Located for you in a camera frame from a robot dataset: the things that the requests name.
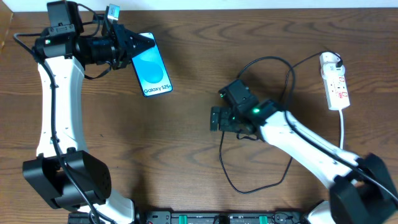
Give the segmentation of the blue screen Galaxy smartphone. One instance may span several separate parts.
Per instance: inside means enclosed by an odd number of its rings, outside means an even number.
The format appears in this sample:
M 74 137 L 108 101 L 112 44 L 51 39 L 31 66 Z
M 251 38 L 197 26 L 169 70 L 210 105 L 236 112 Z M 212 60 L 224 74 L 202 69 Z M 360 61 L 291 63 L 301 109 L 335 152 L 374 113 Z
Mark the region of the blue screen Galaxy smartphone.
M 144 97 L 173 91 L 172 82 L 157 43 L 153 48 L 133 57 L 132 65 Z

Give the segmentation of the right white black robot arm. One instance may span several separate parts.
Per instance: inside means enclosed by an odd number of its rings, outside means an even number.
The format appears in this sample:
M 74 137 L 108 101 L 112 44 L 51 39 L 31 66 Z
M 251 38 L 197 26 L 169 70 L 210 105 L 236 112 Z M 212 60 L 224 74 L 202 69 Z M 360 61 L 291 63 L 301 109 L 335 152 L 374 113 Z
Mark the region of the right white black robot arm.
M 220 89 L 225 107 L 211 109 L 210 129 L 236 133 L 286 152 L 329 191 L 303 223 L 384 223 L 397 212 L 397 190 L 380 157 L 362 158 L 334 146 L 298 122 L 284 106 L 260 102 L 242 80 Z

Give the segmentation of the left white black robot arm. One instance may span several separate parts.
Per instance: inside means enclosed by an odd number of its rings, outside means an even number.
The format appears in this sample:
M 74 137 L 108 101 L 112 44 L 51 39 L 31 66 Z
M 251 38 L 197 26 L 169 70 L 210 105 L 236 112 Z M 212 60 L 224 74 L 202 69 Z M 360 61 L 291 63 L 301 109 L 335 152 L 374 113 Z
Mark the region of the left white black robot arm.
M 68 210 L 72 223 L 144 223 L 134 202 L 113 189 L 107 165 L 87 148 L 81 90 L 87 65 L 125 68 L 155 42 L 119 24 L 114 4 L 94 14 L 96 30 L 86 35 L 79 9 L 73 1 L 48 3 L 50 25 L 27 50 L 42 83 L 42 129 L 36 157 L 23 163 L 22 173 L 49 207 Z

